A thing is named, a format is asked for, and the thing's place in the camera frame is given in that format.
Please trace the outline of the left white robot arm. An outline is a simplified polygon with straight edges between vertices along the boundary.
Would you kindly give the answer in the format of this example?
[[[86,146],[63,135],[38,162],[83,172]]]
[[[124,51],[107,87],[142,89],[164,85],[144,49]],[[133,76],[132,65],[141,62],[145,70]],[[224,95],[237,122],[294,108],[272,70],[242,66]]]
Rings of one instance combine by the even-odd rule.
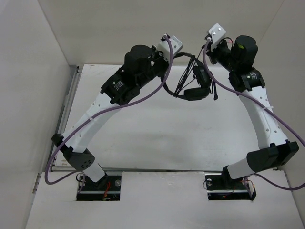
[[[172,42],[133,46],[80,120],[52,137],[56,152],[61,152],[75,171],[88,177],[94,188],[104,188],[108,175],[89,151],[90,141],[118,111],[147,100],[164,86],[178,51],[178,45]]]

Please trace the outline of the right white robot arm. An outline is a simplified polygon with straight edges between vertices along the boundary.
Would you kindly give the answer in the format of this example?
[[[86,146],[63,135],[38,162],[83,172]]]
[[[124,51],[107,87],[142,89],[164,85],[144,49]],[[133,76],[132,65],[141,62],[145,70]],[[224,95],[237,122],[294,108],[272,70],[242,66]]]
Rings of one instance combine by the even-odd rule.
[[[258,142],[258,150],[223,168],[221,183],[231,188],[247,176],[285,165],[297,153],[299,146],[282,131],[284,122],[273,113],[265,81],[253,67],[258,51],[255,39],[238,36],[231,48],[228,48],[225,38],[214,39],[208,35],[205,39],[203,61],[208,57],[212,64],[218,63],[224,67],[229,72],[232,87],[217,81],[210,70],[207,73],[214,83],[238,96],[248,112]]]

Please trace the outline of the black headphones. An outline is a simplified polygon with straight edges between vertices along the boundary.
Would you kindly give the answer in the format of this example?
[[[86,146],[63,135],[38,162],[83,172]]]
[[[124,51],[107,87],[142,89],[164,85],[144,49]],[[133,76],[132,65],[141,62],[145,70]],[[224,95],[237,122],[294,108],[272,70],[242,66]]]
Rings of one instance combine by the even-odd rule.
[[[180,52],[174,58],[184,56],[189,58],[189,62],[178,81],[176,89],[171,91],[166,83],[163,88],[175,98],[186,101],[202,100],[213,93],[212,80],[204,68],[205,65],[195,55]]]

